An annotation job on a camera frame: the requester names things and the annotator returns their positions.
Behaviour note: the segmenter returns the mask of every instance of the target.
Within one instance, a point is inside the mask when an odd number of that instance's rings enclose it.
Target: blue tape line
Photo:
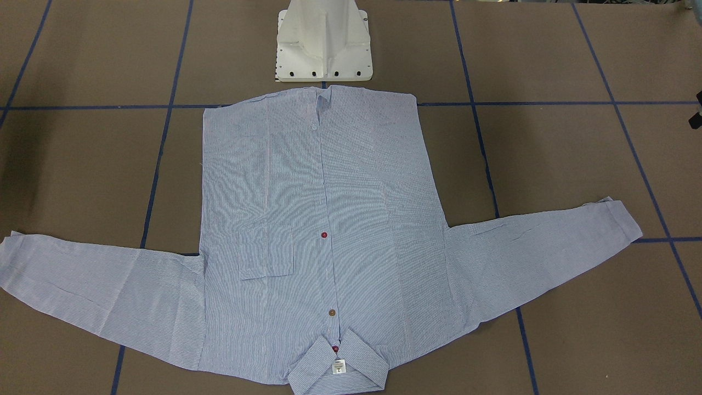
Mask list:
[[[483,155],[483,160],[485,161],[485,176],[487,177],[487,183],[490,187],[490,192],[492,193],[492,204],[495,207],[495,217],[500,217],[500,209],[497,204],[497,196],[495,194],[495,188],[492,184],[492,176],[490,175],[490,166],[487,159],[487,152],[485,151],[485,144],[482,138],[482,132],[480,130],[480,122],[478,120],[478,112],[476,108],[475,97],[473,96],[473,90],[470,85],[470,76],[468,74],[468,63],[465,61],[465,54],[463,52],[463,43],[461,42],[461,33],[458,30],[458,21],[456,20],[456,9],[453,7],[453,2],[449,2],[449,7],[451,8],[451,19],[453,20],[453,29],[456,32],[456,41],[458,42],[458,52],[461,55],[461,62],[463,64],[463,75],[465,77],[465,85],[468,88],[468,98],[470,99],[470,109],[473,113],[473,120],[475,121],[475,131],[478,136],[478,143],[480,144],[480,153]],[[517,307],[515,309],[517,312],[517,321],[519,322],[519,332],[522,334],[522,343],[524,345],[524,355],[526,356],[526,365],[529,368],[529,377],[531,378],[531,388],[534,391],[534,395],[538,395],[538,385],[536,383],[536,371],[534,370],[534,363],[531,360],[531,352],[529,350],[529,341],[527,339],[527,330],[524,327],[524,320],[522,319],[522,310]]]
[[[468,75],[468,64],[465,61],[465,54],[463,53],[463,43],[461,42],[461,33],[458,31],[458,21],[456,20],[456,9],[453,7],[453,2],[449,2],[449,7],[451,8],[451,19],[453,19],[453,30],[456,32],[456,41],[458,42],[458,52],[461,55],[461,63],[463,64],[463,76],[465,77],[465,85],[468,88],[468,98],[470,99],[470,108],[473,112],[473,120],[475,121],[475,131],[478,135],[478,144],[480,145],[480,153],[483,155],[483,160],[485,161],[485,175],[487,176],[488,187],[490,187],[490,192],[492,193],[492,204],[495,207],[495,217],[500,217],[500,209],[497,206],[497,197],[495,195],[495,187],[492,184],[492,177],[490,176],[490,166],[488,165],[487,152],[485,151],[485,143],[483,142],[482,132],[480,130],[480,121],[478,120],[478,111],[475,107],[475,99],[473,97],[473,89],[470,85],[470,76]]]
[[[171,114],[173,113],[173,102],[176,101],[176,89],[178,88],[178,77],[180,76],[180,66],[183,63],[183,54],[185,53],[185,42],[187,41],[187,32],[190,28],[190,16],[192,15],[192,3],[190,0],[187,8],[187,17],[185,19],[185,29],[183,30],[183,40],[180,43],[180,53],[178,54],[178,63],[175,66],[175,75],[173,76],[173,87],[171,88],[171,99],[168,102],[168,112],[166,113],[166,122],[164,123],[164,131],[161,135],[161,145],[159,146],[159,156],[156,159],[156,169],[154,170],[154,180],[151,185],[151,194],[149,196],[149,205],[146,209],[146,218],[144,220],[144,233],[141,237],[140,248],[146,248],[146,237],[149,234],[149,224],[151,222],[151,214],[154,208],[154,199],[156,198],[156,188],[159,183],[159,171],[161,169],[161,158],[164,156],[164,146],[166,145],[166,137],[168,136],[168,127],[171,124]]]
[[[447,101],[417,103],[421,107],[459,107],[459,106],[511,106],[511,105],[696,105],[695,101]],[[232,103],[205,103],[205,104],[127,104],[127,105],[22,105],[0,107],[0,111],[42,111],[42,110],[156,110],[168,108],[219,108],[227,107]]]
[[[173,76],[173,86],[171,88],[171,99],[168,102],[168,112],[166,113],[166,121],[164,123],[164,132],[161,135],[161,145],[159,146],[159,156],[156,159],[156,169],[154,170],[154,180],[151,184],[151,194],[149,195],[149,205],[146,209],[146,218],[144,220],[144,233],[141,237],[140,248],[146,248],[146,237],[149,233],[149,224],[151,222],[151,213],[154,208],[154,199],[156,197],[156,187],[159,183],[159,169],[161,167],[161,158],[164,155],[164,145],[168,136],[168,126],[171,123],[171,113],[173,112],[173,102],[176,100],[176,89],[178,88],[178,77],[180,76],[180,66],[183,63],[183,54],[185,53],[185,42],[187,41],[187,33],[190,28],[190,17],[192,15],[192,4],[194,0],[190,0],[187,7],[187,16],[185,18],[185,29],[183,30],[183,40],[180,43],[180,53],[178,54],[178,63],[175,65],[175,75]],[[119,347],[119,356],[117,358],[117,367],[114,370],[114,380],[112,381],[111,395],[117,395],[117,387],[119,386],[119,376],[122,371],[122,361],[124,360],[124,346]]]
[[[7,118],[7,113],[10,111],[10,106],[12,105],[13,100],[15,100],[15,95],[17,94],[17,90],[20,88],[20,82],[22,81],[22,77],[25,75],[25,70],[27,69],[27,65],[29,64],[29,59],[32,57],[32,54],[34,53],[34,48],[37,46],[37,42],[39,41],[39,36],[41,35],[41,31],[44,29],[44,23],[46,22],[46,16],[48,15],[48,10],[51,8],[51,2],[52,2],[52,0],[48,0],[46,2],[46,7],[44,8],[44,14],[41,15],[41,22],[39,22],[39,27],[37,28],[37,33],[34,35],[34,40],[32,40],[32,45],[29,46],[29,51],[27,52],[27,56],[25,56],[25,61],[22,63],[22,67],[20,67],[19,74],[17,74],[17,79],[15,79],[15,84],[12,87],[12,91],[10,92],[10,96],[7,98],[7,104],[5,104],[5,108],[2,110],[2,115],[0,115],[0,128],[5,123],[5,119]]]
[[[41,111],[41,110],[152,110],[166,109],[167,104],[154,105],[40,105],[40,106],[20,106],[11,107],[12,111]]]
[[[609,88],[609,83],[607,83],[607,78],[604,76],[604,70],[602,69],[602,65],[600,65],[600,60],[597,59],[597,55],[595,54],[595,49],[594,49],[594,47],[592,47],[592,42],[590,42],[590,37],[588,36],[588,32],[585,30],[585,25],[583,24],[583,20],[580,18],[580,14],[578,13],[577,7],[575,7],[575,4],[573,4],[573,3],[571,3],[571,7],[573,8],[573,12],[575,13],[576,18],[578,19],[578,24],[580,24],[580,29],[583,31],[583,36],[585,37],[585,41],[588,43],[588,47],[590,48],[590,53],[592,54],[592,59],[595,60],[595,64],[597,65],[597,69],[600,71],[600,76],[602,77],[602,82],[604,82],[604,87],[607,89],[607,93],[609,94],[609,98],[611,99],[611,101],[614,105],[614,110],[616,111],[617,118],[619,118],[619,124],[621,125],[621,128],[624,131],[624,136],[626,137],[626,142],[629,144],[629,149],[631,149],[631,153],[634,156],[634,161],[636,161],[637,167],[639,168],[639,173],[641,173],[641,177],[644,180],[644,184],[646,185],[646,189],[649,193],[649,197],[651,198],[651,201],[654,204],[654,208],[656,209],[656,214],[658,215],[658,220],[661,222],[661,225],[663,227],[663,232],[665,233],[665,236],[668,239],[668,243],[670,244],[670,249],[673,251],[673,255],[675,256],[675,261],[677,262],[677,265],[680,268],[680,273],[682,274],[682,277],[685,280],[685,285],[687,285],[687,289],[690,292],[690,297],[692,297],[692,301],[695,304],[695,307],[697,308],[697,314],[700,316],[700,319],[702,319],[702,306],[700,305],[700,301],[697,298],[697,294],[695,293],[695,289],[692,287],[692,282],[690,281],[690,278],[687,275],[687,270],[685,270],[685,266],[682,264],[682,260],[680,259],[680,256],[677,253],[677,248],[675,247],[675,243],[673,242],[673,239],[670,237],[670,231],[668,230],[668,225],[665,223],[665,219],[663,218],[663,212],[661,211],[661,208],[658,205],[658,201],[656,200],[656,196],[654,195],[653,188],[651,188],[651,184],[649,183],[649,178],[646,176],[646,172],[644,171],[644,167],[641,163],[641,160],[639,159],[639,155],[636,153],[636,148],[634,147],[634,143],[631,140],[631,136],[629,135],[629,131],[626,128],[626,124],[624,123],[624,118],[622,117],[621,112],[619,111],[619,106],[617,105],[616,101],[614,100],[614,95],[612,95],[612,91]]]
[[[517,313],[517,322],[519,323],[519,331],[522,334],[522,344],[524,345],[524,354],[526,355],[526,364],[529,366],[529,377],[531,378],[531,388],[534,391],[534,395],[538,395],[538,385],[536,384],[536,372],[534,372],[534,365],[531,362],[531,351],[529,348],[529,341],[527,339],[527,329],[524,326],[524,318],[522,317],[522,308],[517,307],[515,309]]]
[[[119,376],[122,374],[122,361],[124,361],[124,346],[119,346],[119,354],[117,354],[117,366],[114,368],[114,378],[112,379],[111,395],[117,395],[117,386],[119,385]]]
[[[692,238],[640,238],[638,240],[634,240],[633,242],[635,243],[648,243],[648,242],[694,242],[694,241],[702,241],[702,236],[701,237],[692,237]]]

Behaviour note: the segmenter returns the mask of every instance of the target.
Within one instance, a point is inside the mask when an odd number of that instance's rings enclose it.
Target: shirt collar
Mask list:
[[[332,375],[331,365],[344,359],[347,372]],[[389,365],[366,342],[346,330],[338,353],[320,337],[288,374],[295,395],[357,394],[385,388]]]

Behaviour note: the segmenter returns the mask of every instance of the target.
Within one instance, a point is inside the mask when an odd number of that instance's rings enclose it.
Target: shirt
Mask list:
[[[0,285],[186,369],[351,394],[641,236],[609,198],[448,227],[408,94],[208,109],[202,155],[199,256],[13,233]]]

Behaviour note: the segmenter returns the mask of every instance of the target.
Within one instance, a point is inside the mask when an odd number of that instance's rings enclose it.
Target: clothing label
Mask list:
[[[341,373],[346,373],[346,360],[345,359],[337,359],[331,365],[331,374],[340,375]]]

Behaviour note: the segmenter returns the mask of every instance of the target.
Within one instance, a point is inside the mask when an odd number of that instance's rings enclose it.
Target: chest pocket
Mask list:
[[[265,224],[234,237],[239,279],[288,276],[294,273],[292,226]]]

